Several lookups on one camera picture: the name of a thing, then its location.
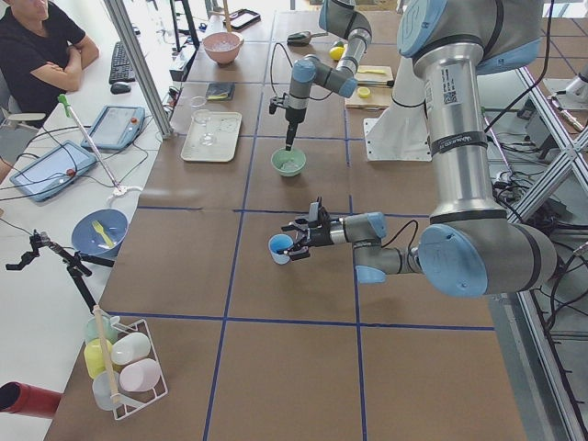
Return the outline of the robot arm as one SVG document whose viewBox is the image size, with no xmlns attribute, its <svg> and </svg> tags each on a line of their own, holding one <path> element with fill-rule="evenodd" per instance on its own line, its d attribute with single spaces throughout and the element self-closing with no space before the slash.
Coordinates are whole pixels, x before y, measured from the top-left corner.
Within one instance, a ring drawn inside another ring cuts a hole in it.
<svg viewBox="0 0 588 441">
<path fill-rule="evenodd" d="M 319 27 L 347 41 L 347 48 L 335 67 L 309 54 L 294 62 L 289 90 L 271 101 L 271 108 L 286 110 L 288 130 L 285 148 L 292 148 L 297 128 L 305 119 L 311 87 L 319 85 L 339 96 L 350 97 L 357 87 L 356 72 L 372 41 L 371 26 L 356 10 L 354 1 L 325 1 L 320 11 Z"/>
<path fill-rule="evenodd" d="M 342 218 L 320 202 L 294 220 L 293 243 L 280 253 L 306 258 L 312 247 L 351 243 L 356 277 L 421 273 L 439 291 L 479 297 L 535 288 L 557 267 L 550 239 L 511 223 L 492 193 L 487 138 L 477 79 L 530 64 L 538 54 L 539 1 L 412 1 L 397 32 L 401 67 L 396 91 L 424 114 L 438 203 L 419 243 L 405 250 L 383 244 L 379 212 Z"/>
</svg>

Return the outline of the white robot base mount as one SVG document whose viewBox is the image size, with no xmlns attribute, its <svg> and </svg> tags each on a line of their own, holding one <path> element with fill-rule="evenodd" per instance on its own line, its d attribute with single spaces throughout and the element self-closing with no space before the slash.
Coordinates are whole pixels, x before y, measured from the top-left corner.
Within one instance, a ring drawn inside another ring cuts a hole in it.
<svg viewBox="0 0 588 441">
<path fill-rule="evenodd" d="M 413 61 L 401 57 L 391 104 L 377 119 L 364 120 L 367 159 L 424 161 L 432 157 L 425 121 L 424 82 L 413 72 Z"/>
</svg>

